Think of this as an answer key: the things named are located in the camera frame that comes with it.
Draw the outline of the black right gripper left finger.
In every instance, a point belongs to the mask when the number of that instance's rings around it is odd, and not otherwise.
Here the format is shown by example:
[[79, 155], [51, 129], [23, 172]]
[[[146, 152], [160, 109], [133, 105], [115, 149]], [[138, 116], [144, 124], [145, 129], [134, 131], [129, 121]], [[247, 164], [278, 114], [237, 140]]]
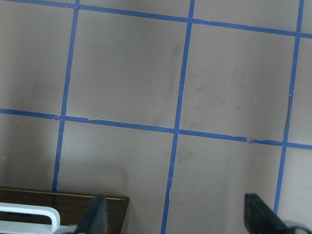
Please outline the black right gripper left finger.
[[108, 211], [106, 197], [95, 197], [82, 221], [78, 225], [59, 228], [55, 234], [106, 234], [108, 233]]

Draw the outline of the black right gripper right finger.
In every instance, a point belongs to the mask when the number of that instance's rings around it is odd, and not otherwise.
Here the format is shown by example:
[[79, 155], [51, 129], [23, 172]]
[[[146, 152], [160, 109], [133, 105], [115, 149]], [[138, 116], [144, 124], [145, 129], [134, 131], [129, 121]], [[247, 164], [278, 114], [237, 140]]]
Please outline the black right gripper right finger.
[[244, 225], [250, 234], [310, 234], [302, 225], [287, 225], [257, 194], [244, 196]]

